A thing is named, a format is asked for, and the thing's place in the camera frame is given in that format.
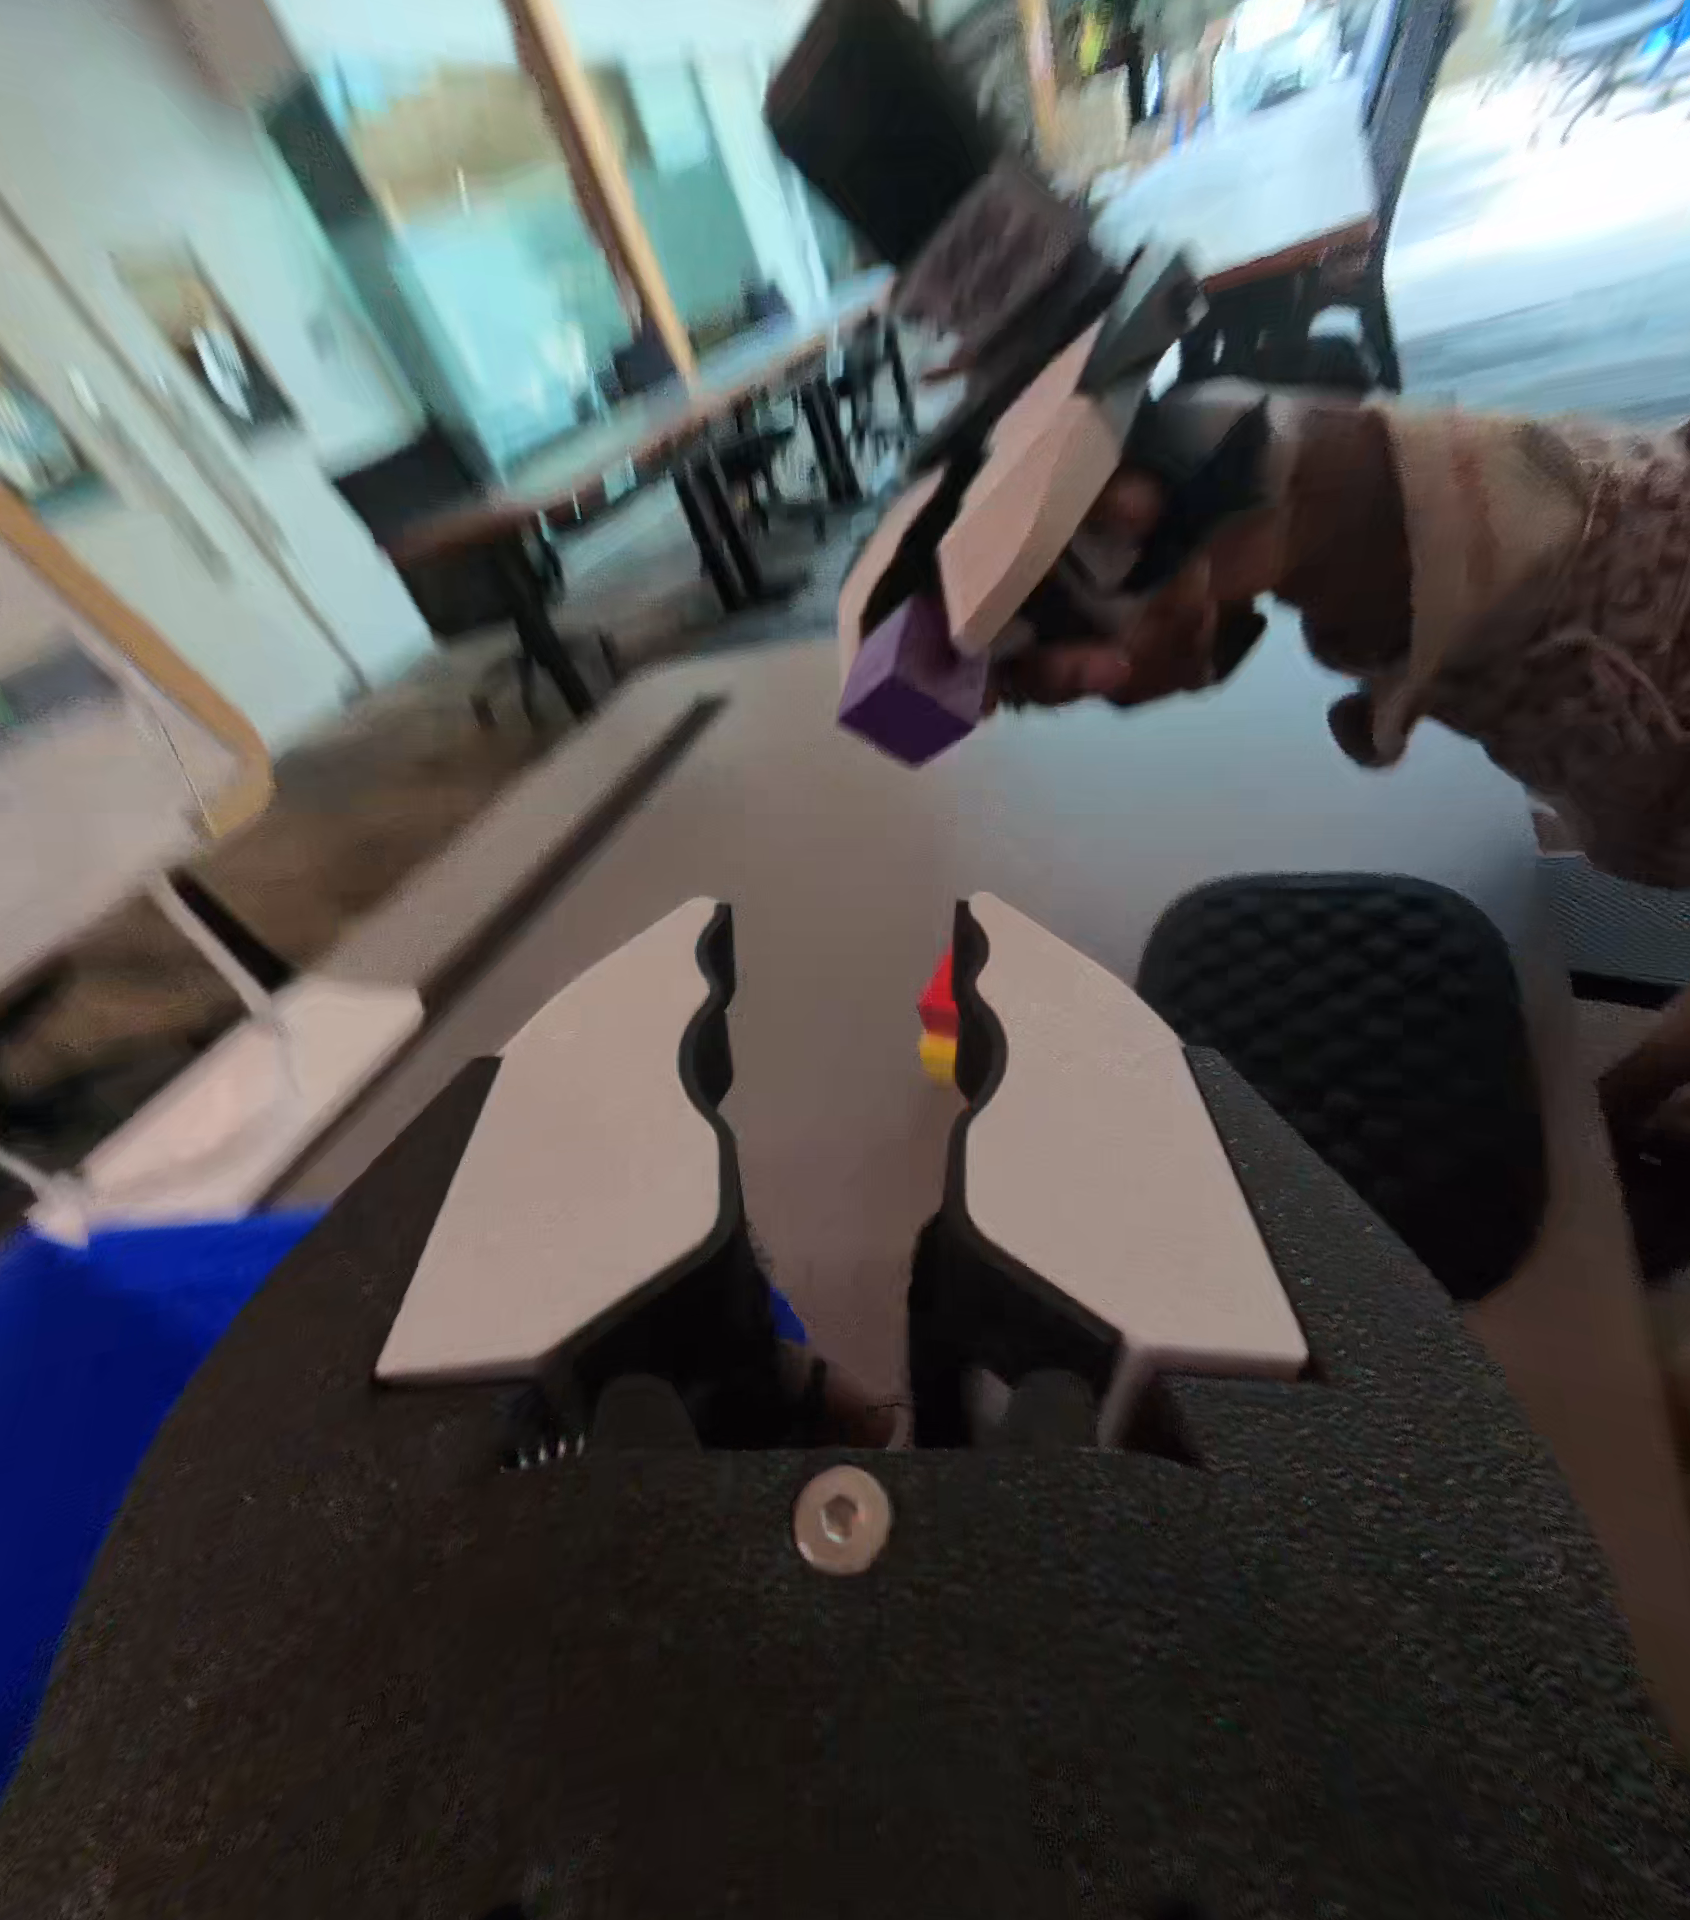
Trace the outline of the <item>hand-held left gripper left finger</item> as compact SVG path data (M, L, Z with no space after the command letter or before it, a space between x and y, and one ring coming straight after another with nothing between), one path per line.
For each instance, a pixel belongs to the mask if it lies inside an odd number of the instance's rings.
M735 1135L735 916L694 898L548 996L497 1055L377 1351L377 1386L537 1379L594 1401L771 1376Z

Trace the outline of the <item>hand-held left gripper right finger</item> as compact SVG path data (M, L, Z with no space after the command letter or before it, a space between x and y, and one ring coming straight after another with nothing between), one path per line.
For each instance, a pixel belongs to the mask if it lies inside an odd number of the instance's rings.
M952 910L947 1190L905 1289L911 1443L976 1443L972 1387L1071 1379L1089 1443L1145 1449L1162 1379L1309 1372L1290 1289L1181 1034L994 894Z

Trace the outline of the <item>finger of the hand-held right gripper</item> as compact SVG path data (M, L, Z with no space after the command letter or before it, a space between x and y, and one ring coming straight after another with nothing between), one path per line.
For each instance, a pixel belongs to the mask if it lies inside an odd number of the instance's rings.
M940 615L956 652L1001 638L1121 470L1138 393L1084 389L1102 329L1108 323L1084 328L997 416L938 541Z
M838 707L843 707L858 652L874 627L915 591L938 591L940 492L950 470L930 467L886 500L838 591Z

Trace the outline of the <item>purple cube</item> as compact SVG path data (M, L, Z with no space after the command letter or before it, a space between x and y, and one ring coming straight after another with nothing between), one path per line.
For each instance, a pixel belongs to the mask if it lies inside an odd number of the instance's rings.
M858 645L838 724L918 770L976 733L984 692L987 663L952 645L930 591L915 591Z

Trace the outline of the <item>blue plastic bin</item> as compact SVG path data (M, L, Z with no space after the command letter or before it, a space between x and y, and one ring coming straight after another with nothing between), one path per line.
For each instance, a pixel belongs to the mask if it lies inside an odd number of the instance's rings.
M642 1459L528 1469L533 1386L384 1387L422 1229L0 1258L0 1916L838 1916L795 1770L700 1646L716 1493L660 1453L779 1386L747 1233L610 1359Z

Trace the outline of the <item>person's right forearm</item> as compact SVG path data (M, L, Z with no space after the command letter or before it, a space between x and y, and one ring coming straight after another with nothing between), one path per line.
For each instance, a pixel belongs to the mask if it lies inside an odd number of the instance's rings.
M1336 748L1474 741L1609 877L1690 890L1690 416L1285 405L1278 597Z

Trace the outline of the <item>grey desk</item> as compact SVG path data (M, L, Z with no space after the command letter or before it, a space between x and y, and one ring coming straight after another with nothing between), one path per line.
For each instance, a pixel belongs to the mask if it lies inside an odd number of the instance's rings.
M1129 987L1162 910L1233 877L1417 877L1517 927L1526 796L1479 763L1365 780L1249 716L1245 669L997 716L901 770L838 733L826 637L623 682L524 796L716 677L679 770L352 1125L332 1209L428 1245L524 1025L677 905L731 905L723 1119L779 1386L669 1395L660 1453L789 1474L694 1505L682 1546L716 1546L735 1623L700 1646L757 1658L741 1715L795 1770L838 1916L1690 1916L1690 1777L1634 1666L1660 1632L1586 1459L1615 1443L1673 1488L1601 1168L1547 1152L1527 1258L1458 1304L1186 1043L1309 1372L1162 1379L1145 1449L1092 1445L1061 1376L980 1376L972 1445L911 1443L905 1289L963 1116L918 991L956 899Z

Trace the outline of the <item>person's right hand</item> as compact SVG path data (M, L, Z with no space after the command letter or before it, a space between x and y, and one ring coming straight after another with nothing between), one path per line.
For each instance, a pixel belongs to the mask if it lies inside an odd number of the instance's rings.
M1225 517L1109 637L1035 645L994 667L984 709L1149 707L1225 677L1219 647L1260 599L1304 619L1309 652L1365 673L1408 657L1408 513L1389 423L1369 401L1267 396L1260 507Z

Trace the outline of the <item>black textured mat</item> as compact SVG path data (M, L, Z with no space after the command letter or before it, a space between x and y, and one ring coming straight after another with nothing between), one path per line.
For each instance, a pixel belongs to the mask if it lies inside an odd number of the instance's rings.
M1138 996L1219 1055L1476 1304L1547 1217L1543 1088L1499 927L1417 877L1233 877L1152 925Z

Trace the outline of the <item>long wooden-edged table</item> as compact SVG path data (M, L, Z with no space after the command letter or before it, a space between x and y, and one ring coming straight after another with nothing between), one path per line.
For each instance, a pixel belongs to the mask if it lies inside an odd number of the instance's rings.
M477 726L497 726L507 677L520 682L528 718L537 718L541 682L574 718L598 709L598 692L552 624L562 597L552 541L643 486L677 492L700 576L729 615L794 597L794 584L764 569L753 525L808 517L813 529L826 529L861 500L840 379L891 372L905 401L886 303L889 277L861 275L808 318L771 313L718 345L697 374L626 396L574 439L528 456L509 478L436 492L376 525L401 584L420 584L422 615L477 615L436 627L436 638L509 627L515 663L490 667L471 692Z

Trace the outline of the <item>black monitor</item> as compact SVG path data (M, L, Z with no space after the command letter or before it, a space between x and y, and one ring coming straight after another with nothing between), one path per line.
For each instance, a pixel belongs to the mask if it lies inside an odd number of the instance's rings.
M779 155L889 268L905 268L1005 155L928 25L898 0L821 0L764 101Z

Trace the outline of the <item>white cart with wooden rim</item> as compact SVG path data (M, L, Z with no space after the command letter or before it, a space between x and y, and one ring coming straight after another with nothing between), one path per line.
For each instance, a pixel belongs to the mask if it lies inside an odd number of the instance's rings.
M0 482L0 991L268 796L256 726Z

